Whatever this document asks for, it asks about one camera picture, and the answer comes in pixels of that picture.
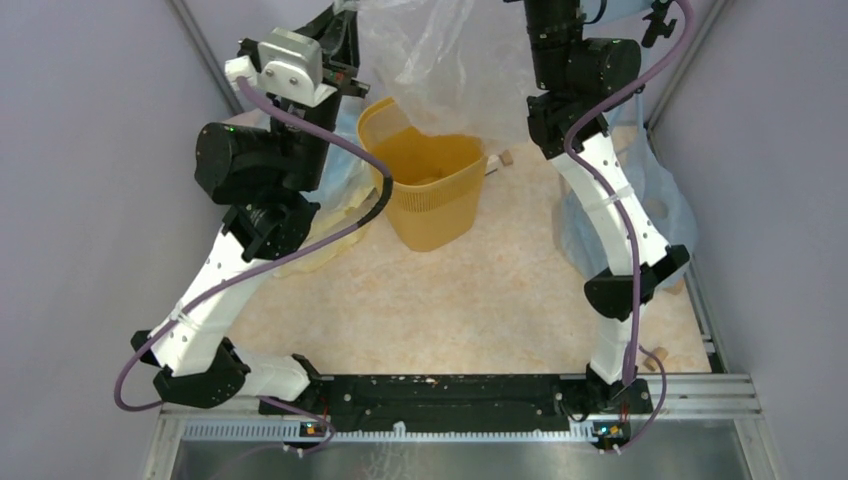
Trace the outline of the clear plastic trash bag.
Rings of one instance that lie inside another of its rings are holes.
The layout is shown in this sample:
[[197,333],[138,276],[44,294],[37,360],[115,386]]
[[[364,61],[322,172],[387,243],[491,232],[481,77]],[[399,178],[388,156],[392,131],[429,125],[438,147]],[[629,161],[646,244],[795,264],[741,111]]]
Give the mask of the clear plastic trash bag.
[[536,93],[524,6],[504,1],[355,1],[377,97],[428,135],[463,134],[489,153],[528,141]]

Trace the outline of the yellow plastic trash bin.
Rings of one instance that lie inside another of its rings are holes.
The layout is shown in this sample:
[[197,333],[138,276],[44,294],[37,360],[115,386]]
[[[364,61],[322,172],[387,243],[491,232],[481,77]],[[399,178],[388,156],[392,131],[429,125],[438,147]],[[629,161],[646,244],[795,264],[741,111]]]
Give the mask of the yellow plastic trash bin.
[[357,137],[392,175],[384,213],[409,249],[433,251],[472,228],[488,163],[479,139],[427,136],[391,98],[364,110]]

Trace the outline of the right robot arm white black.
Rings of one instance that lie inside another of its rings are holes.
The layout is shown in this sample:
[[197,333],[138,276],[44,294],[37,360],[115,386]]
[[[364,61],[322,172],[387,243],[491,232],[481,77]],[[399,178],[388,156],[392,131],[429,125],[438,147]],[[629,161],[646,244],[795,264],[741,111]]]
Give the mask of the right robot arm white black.
[[642,50],[675,28],[669,4],[655,1],[642,41],[590,38],[578,1],[524,4],[539,96],[527,99],[530,137],[576,195],[599,237],[607,265],[584,294],[600,317],[598,338],[579,393],[566,393],[585,413],[616,412],[644,399],[633,387],[640,316],[661,283],[688,263],[654,226],[614,150],[606,112],[625,103],[659,73],[646,74]]

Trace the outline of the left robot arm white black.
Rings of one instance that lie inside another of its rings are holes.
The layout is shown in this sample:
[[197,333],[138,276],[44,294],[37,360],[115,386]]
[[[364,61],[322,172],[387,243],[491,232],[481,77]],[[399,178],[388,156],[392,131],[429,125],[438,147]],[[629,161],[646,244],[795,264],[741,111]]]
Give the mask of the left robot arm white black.
[[[353,141],[368,92],[357,78],[356,12],[336,1],[306,25],[243,39],[225,66],[268,105]],[[320,386],[291,356],[251,354],[227,334],[284,258],[369,193],[366,164],[278,119],[256,126],[212,122],[198,134],[194,177],[227,211],[203,266],[174,311],[136,332],[133,349],[157,372],[164,403],[213,408],[236,396],[270,396],[297,413],[319,404]]]

